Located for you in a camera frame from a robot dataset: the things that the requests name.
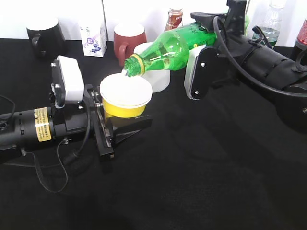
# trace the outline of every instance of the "robotic arm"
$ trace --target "robotic arm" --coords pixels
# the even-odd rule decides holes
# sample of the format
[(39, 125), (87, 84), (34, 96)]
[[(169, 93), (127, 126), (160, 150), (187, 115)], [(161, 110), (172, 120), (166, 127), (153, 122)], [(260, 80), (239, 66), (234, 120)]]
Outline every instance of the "robotic arm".
[(191, 50), (185, 76), (187, 95), (198, 100), (212, 86), (221, 87), (229, 80), (240, 80), (272, 102), (285, 124), (306, 133), (307, 71), (300, 65), (303, 54), (295, 62), (275, 52), (258, 27), (253, 30), (261, 39), (245, 37), (246, 2), (228, 0), (227, 15), (191, 14), (209, 32), (215, 31), (218, 42), (214, 47)]
[(63, 159), (70, 164), (92, 137), (102, 159), (114, 157), (114, 147), (133, 134), (151, 126), (149, 116), (106, 118), (100, 94), (84, 85), (77, 61), (59, 56), (53, 63), (51, 106), (0, 115), (0, 164), (64, 141), (83, 144)]

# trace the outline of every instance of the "red bottle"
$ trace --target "red bottle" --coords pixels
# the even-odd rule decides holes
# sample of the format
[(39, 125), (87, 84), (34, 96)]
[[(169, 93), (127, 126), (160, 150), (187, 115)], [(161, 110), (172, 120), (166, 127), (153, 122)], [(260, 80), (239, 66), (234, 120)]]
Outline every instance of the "red bottle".
[(164, 31), (175, 29), (182, 26), (183, 10), (180, 6), (173, 6), (169, 8), (168, 20)]
[[(303, 26), (300, 32), (298, 33), (297, 39), (295, 41), (295, 46), (293, 48), (290, 58), (295, 61), (299, 53), (301, 53), (306, 49), (307, 49), (307, 18), (305, 19)], [(307, 55), (303, 57), (301, 64), (303, 66), (307, 65)]]

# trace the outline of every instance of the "mug handle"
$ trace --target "mug handle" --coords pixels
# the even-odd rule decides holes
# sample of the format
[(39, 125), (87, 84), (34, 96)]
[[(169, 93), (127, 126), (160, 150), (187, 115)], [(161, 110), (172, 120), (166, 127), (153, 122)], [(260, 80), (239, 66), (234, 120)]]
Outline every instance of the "mug handle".
[(128, 46), (128, 43), (123, 43), (119, 47), (118, 60), (119, 60), (120, 66), (124, 66), (127, 46)]
[(44, 56), (46, 54), (46, 51), (41, 50), (40, 47), (40, 43), (41, 43), (41, 36), (40, 34), (36, 34), (33, 38), (32, 38), (32, 46), (34, 48), (34, 51), (37, 53), (37, 55), (39, 56)]

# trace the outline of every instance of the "clear plastic bottle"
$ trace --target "clear plastic bottle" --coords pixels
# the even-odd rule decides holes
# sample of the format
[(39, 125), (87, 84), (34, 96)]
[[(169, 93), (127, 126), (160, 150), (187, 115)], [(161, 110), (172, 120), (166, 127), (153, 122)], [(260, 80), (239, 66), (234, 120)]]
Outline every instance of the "clear plastic bottle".
[(263, 21), (258, 25), (272, 47), (276, 45), (282, 25), (285, 0), (271, 0), (270, 7), (265, 13)]

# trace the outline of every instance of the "yellow cup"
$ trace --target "yellow cup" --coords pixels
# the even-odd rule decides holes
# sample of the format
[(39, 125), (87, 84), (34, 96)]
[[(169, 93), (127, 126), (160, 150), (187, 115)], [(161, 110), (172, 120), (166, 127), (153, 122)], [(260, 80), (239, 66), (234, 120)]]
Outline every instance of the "yellow cup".
[(151, 84), (141, 78), (127, 77), (121, 73), (104, 78), (100, 84), (102, 104), (108, 117), (123, 118), (140, 116), (151, 100)]
[(129, 117), (136, 117), (140, 116), (144, 110), (146, 105), (143, 105), (138, 108), (121, 108), (116, 105), (112, 105), (111, 103), (107, 102), (105, 99), (102, 99), (102, 104), (104, 110), (111, 116), (129, 118)]

